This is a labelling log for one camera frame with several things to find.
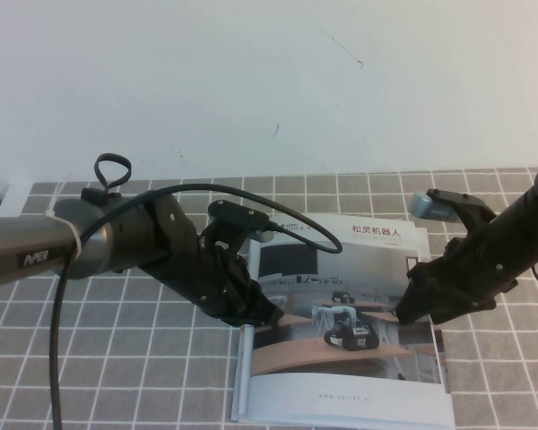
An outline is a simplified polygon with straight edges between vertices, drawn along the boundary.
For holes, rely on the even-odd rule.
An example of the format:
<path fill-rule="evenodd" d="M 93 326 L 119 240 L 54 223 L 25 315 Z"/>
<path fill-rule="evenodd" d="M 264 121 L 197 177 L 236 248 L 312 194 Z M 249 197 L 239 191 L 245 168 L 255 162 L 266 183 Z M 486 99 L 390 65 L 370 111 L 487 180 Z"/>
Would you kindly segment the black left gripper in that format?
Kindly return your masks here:
<path fill-rule="evenodd" d="M 247 263 L 204 238 L 193 252 L 169 251 L 140 270 L 229 325 L 277 326 L 283 310 L 271 302 L 247 270 Z"/>

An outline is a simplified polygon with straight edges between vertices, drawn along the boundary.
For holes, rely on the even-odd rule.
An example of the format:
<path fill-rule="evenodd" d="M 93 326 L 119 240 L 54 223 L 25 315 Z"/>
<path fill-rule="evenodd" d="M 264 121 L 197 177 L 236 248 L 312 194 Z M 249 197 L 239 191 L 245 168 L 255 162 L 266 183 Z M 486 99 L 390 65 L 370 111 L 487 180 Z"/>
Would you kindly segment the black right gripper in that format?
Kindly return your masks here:
<path fill-rule="evenodd" d="M 463 213 L 466 237 L 455 237 L 436 260 L 414 266 L 395 307 L 400 324 L 430 315 L 435 324 L 494 310 L 496 296 L 517 285 L 520 275 L 520 215 Z"/>

